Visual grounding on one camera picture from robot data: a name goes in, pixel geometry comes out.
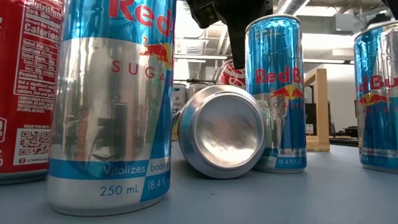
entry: ceiling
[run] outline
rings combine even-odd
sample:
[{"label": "ceiling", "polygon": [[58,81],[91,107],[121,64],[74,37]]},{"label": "ceiling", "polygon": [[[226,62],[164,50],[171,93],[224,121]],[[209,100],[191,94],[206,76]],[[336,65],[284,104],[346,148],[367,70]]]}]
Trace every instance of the ceiling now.
[{"label": "ceiling", "polygon": [[[231,57],[227,27],[221,22],[201,30],[192,19],[187,3],[177,1],[176,55],[221,55]],[[274,9],[278,0],[274,0]],[[366,22],[386,9],[380,0],[311,0],[300,8],[297,17],[302,21],[304,58],[353,59],[355,33],[364,29]],[[330,32],[328,24],[338,11],[351,16],[356,29],[351,33]],[[211,80],[224,60],[207,58],[179,59],[176,61],[175,79]]]}]

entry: silver and blue can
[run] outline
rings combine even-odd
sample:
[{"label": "silver and blue can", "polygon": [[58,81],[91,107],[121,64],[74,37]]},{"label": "silver and blue can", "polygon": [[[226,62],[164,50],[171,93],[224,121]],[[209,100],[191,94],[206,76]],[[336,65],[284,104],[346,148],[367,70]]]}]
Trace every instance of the silver and blue can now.
[{"label": "silver and blue can", "polygon": [[169,190],[175,5],[65,3],[47,178],[55,211],[126,213]]},{"label": "silver and blue can", "polygon": [[300,21],[259,18],[246,29],[246,90],[263,109],[269,136],[256,169],[297,173],[307,166]]},{"label": "silver and blue can", "polygon": [[398,22],[360,33],[354,51],[360,161],[398,172]]}]

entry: white wall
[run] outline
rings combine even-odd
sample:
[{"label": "white wall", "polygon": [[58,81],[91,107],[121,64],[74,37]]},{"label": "white wall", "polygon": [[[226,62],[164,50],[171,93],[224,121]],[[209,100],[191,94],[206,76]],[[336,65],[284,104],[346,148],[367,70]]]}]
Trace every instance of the white wall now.
[{"label": "white wall", "polygon": [[[328,75],[331,122],[335,124],[336,132],[344,131],[344,128],[349,126],[357,126],[354,106],[356,99],[354,65],[325,64],[317,68],[325,68]],[[305,93],[306,101],[310,102],[308,92]]]}]

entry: wooden frame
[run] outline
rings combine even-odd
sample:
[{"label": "wooden frame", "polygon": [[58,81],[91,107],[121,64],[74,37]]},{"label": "wooden frame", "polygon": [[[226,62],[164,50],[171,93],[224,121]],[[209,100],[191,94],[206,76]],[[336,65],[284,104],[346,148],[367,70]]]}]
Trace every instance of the wooden frame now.
[{"label": "wooden frame", "polygon": [[304,81],[304,86],[316,83],[317,135],[307,136],[307,151],[330,152],[328,77],[325,68],[315,69]]}]

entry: nutrition facts label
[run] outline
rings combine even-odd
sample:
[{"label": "nutrition facts label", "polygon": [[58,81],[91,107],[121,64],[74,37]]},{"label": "nutrition facts label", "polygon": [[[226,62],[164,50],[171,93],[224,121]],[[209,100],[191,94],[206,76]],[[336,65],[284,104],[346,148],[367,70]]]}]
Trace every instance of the nutrition facts label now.
[{"label": "nutrition facts label", "polygon": [[52,110],[61,10],[58,1],[25,0],[14,82],[17,111]]}]

